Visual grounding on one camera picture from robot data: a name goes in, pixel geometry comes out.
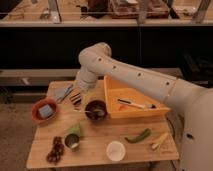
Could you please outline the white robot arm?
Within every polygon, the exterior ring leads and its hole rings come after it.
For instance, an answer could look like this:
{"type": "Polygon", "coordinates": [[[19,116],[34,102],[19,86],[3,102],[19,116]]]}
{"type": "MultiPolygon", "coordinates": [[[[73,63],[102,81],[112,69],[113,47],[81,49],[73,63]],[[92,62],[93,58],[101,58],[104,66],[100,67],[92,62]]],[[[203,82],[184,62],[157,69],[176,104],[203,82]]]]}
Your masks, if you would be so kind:
{"type": "Polygon", "coordinates": [[[213,171],[213,88],[139,68],[112,58],[104,42],[83,49],[78,56],[78,87],[87,91],[97,77],[108,75],[166,104],[184,117],[179,171],[213,171]]]}

